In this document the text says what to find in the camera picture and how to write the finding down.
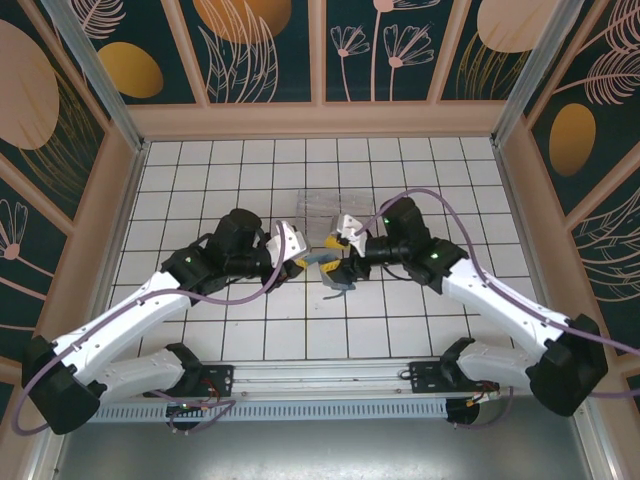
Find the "grey metal sheet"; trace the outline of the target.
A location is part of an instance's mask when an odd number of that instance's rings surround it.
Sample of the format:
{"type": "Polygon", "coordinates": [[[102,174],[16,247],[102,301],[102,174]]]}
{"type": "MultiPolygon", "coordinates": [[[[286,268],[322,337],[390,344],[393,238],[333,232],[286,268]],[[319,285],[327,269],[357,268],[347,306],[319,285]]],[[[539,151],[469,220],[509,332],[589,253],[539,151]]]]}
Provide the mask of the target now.
{"type": "Polygon", "coordinates": [[[574,423],[518,399],[500,423],[442,419],[91,424],[64,441],[54,480],[593,480],[574,423]]]}

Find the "teal card holder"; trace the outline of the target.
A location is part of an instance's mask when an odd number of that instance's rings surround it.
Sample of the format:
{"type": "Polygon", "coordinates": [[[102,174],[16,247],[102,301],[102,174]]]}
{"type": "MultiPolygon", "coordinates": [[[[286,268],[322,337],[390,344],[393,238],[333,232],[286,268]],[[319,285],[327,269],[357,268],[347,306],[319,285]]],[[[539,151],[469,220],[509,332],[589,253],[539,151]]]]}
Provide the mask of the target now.
{"type": "Polygon", "coordinates": [[[332,253],[316,253],[316,254],[308,255],[306,258],[312,262],[312,264],[309,267],[311,267],[312,265],[317,266],[323,285],[335,291],[335,294],[325,296],[324,300],[331,300],[331,299],[336,299],[340,297],[345,297],[348,291],[352,291],[356,289],[353,283],[350,283],[350,284],[339,283],[336,280],[331,279],[329,275],[321,273],[319,269],[319,264],[339,259],[336,255],[332,253]]]}

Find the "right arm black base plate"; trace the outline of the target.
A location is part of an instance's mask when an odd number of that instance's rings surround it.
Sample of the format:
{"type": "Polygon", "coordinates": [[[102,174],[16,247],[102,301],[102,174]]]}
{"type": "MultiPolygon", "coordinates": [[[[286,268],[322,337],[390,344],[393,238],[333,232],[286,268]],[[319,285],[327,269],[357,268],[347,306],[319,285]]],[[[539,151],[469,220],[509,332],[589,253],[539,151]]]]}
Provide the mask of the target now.
{"type": "Polygon", "coordinates": [[[408,364],[401,377],[408,380],[412,392],[417,393],[482,393],[500,389],[498,383],[470,380],[455,374],[451,380],[444,372],[440,361],[414,361],[408,364]]]}

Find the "clear acrylic tray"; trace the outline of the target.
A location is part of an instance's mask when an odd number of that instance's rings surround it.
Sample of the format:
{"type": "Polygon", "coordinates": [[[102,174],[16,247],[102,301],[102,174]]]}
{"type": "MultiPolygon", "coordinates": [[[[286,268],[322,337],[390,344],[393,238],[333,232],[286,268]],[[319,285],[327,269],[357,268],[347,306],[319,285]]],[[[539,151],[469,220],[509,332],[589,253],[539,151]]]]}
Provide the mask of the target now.
{"type": "Polygon", "coordinates": [[[324,246],[333,231],[333,220],[346,213],[369,218],[374,212],[373,194],[358,189],[300,189],[297,192],[295,226],[314,248],[324,246]]]}

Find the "aluminium corner post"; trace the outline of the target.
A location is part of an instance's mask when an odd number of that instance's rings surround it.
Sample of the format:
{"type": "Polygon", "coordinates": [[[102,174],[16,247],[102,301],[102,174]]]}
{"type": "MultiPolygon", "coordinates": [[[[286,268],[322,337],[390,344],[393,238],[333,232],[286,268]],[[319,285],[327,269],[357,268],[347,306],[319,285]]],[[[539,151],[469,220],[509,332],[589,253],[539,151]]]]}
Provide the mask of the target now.
{"type": "Polygon", "coordinates": [[[584,0],[559,0],[546,21],[491,133],[492,146],[500,150],[509,139],[524,108],[549,70],[581,11],[584,0]]]}
{"type": "Polygon", "coordinates": [[[84,68],[102,104],[127,143],[137,152],[142,150],[144,139],[127,110],[120,93],[115,88],[96,50],[83,32],[75,13],[66,0],[41,0],[52,22],[59,28],[62,38],[74,58],[84,68]]]}

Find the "aluminium mounting rail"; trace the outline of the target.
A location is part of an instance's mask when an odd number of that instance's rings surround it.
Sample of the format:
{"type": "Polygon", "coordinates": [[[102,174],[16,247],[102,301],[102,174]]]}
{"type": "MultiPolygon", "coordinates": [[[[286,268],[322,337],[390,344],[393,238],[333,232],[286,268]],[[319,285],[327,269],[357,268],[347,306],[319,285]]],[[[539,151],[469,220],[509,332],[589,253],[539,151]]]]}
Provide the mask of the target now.
{"type": "MultiPolygon", "coordinates": [[[[531,366],[525,355],[516,350],[484,348],[472,345],[472,354],[462,368],[443,372],[451,379],[462,374],[470,380],[498,383],[500,394],[532,394],[531,366]]],[[[285,362],[267,365],[261,362],[234,366],[231,395],[251,398],[341,398],[354,395],[392,395],[412,393],[408,380],[401,377],[408,364],[392,361],[285,362]]],[[[187,370],[204,365],[190,350],[177,346],[131,360],[111,362],[97,368],[74,373],[74,380],[95,393],[102,403],[124,401],[139,395],[149,396],[155,390],[164,392],[174,387],[187,370]]],[[[417,393],[440,397],[471,397],[478,393],[417,393]]]]}

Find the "small green controller board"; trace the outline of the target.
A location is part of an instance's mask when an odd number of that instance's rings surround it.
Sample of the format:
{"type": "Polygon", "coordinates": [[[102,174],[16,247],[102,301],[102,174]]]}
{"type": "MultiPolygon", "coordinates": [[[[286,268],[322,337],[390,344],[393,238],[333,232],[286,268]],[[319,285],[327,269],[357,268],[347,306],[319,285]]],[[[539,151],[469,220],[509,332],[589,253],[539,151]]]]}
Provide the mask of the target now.
{"type": "Polygon", "coordinates": [[[210,410],[207,404],[170,404],[167,406],[165,416],[167,419],[192,419],[204,418],[210,410]]]}

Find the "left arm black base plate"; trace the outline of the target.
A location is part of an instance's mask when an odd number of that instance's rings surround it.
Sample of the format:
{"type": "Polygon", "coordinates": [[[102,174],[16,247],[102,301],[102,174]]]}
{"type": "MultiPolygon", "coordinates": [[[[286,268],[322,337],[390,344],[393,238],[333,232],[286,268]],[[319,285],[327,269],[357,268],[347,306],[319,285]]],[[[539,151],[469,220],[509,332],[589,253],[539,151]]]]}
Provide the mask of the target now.
{"type": "Polygon", "coordinates": [[[164,393],[176,398],[223,398],[231,395],[233,383],[233,365],[204,365],[187,370],[178,383],[164,393]]]}

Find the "aluminium table edge strip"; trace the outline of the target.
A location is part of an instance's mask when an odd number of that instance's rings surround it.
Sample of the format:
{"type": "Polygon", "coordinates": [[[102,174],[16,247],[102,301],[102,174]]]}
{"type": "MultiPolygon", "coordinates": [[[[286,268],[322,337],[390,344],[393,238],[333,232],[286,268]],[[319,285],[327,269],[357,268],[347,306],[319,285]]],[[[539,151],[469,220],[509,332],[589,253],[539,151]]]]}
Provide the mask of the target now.
{"type": "Polygon", "coordinates": [[[97,272],[94,288],[84,315],[83,326],[101,315],[109,306],[112,282],[119,266],[122,245],[127,234],[130,215],[137,198],[137,192],[149,150],[150,142],[144,140],[132,159],[131,167],[115,211],[114,221],[109,236],[107,237],[107,243],[97,272]]]}
{"type": "Polygon", "coordinates": [[[573,317],[579,311],[573,304],[567,235],[560,231],[549,189],[542,185],[539,174],[529,183],[521,173],[512,178],[501,151],[495,148],[493,153],[532,282],[531,298],[573,317]]]}

